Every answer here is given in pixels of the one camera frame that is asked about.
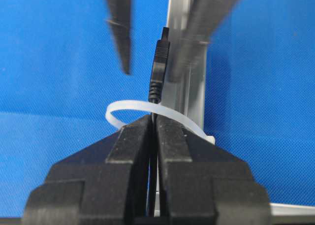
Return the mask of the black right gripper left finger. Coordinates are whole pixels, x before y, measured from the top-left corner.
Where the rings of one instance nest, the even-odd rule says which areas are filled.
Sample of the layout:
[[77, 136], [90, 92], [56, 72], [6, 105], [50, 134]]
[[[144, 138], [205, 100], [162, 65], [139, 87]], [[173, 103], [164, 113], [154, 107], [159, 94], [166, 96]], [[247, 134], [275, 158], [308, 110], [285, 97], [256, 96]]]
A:
[[130, 225], [147, 214], [152, 121], [146, 115], [55, 163], [24, 209], [26, 225]]

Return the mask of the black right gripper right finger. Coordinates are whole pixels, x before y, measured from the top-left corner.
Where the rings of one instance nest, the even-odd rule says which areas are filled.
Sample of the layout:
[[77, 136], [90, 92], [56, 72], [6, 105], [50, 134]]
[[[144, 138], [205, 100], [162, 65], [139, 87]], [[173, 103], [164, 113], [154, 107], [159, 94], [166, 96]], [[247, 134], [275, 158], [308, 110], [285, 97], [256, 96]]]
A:
[[187, 130], [157, 117], [160, 214], [170, 225], [268, 225], [266, 190], [249, 165]]

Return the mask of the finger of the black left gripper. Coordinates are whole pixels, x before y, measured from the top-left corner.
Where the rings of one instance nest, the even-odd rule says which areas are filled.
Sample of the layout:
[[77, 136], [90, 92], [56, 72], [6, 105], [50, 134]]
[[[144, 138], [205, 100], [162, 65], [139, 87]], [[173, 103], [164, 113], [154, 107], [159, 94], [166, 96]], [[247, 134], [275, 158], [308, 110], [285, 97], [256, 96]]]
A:
[[179, 82], [188, 68], [201, 61], [210, 36], [239, 0], [193, 0], [187, 26], [175, 46], [169, 69], [169, 81]]
[[131, 0], [106, 0], [109, 7], [110, 19], [108, 24], [112, 30], [116, 49], [122, 64], [122, 71], [130, 75], [131, 60]]

